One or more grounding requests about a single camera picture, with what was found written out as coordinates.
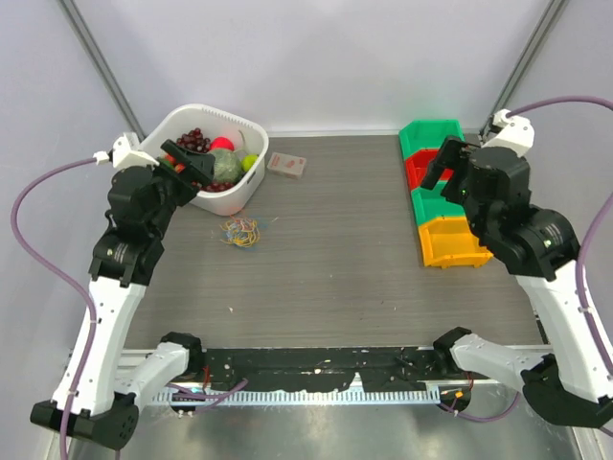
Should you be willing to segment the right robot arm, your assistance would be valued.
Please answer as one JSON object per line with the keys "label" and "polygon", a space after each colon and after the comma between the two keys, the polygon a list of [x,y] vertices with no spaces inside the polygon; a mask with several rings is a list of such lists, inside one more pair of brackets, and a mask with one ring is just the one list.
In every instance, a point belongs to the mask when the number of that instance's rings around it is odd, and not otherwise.
{"label": "right robot arm", "polygon": [[452,174],[443,197],[464,208],[471,233],[526,292],[553,350],[522,352],[457,327],[435,341],[434,370],[446,379],[470,372],[497,380],[552,425],[604,428],[612,420],[612,377],[589,340],[570,221],[531,203],[530,165],[513,149],[448,136],[423,187],[433,188],[444,170]]}

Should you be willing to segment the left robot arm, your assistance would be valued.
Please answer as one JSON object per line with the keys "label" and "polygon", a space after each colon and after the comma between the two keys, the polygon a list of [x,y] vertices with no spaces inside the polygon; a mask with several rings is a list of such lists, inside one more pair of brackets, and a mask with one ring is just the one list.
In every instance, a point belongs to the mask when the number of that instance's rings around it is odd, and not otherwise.
{"label": "left robot arm", "polygon": [[63,278],[83,297],[86,313],[57,390],[36,403],[30,415],[33,424],[59,434],[61,458],[68,456],[69,438],[120,451],[153,396],[177,377],[192,382],[203,373],[202,343],[189,333],[167,333],[130,374],[117,373],[130,323],[164,253],[172,216],[214,178],[211,154],[191,153],[172,140],[160,148],[176,167],[127,137],[89,160],[116,169],[104,214],[108,225],[92,252],[88,287]]}

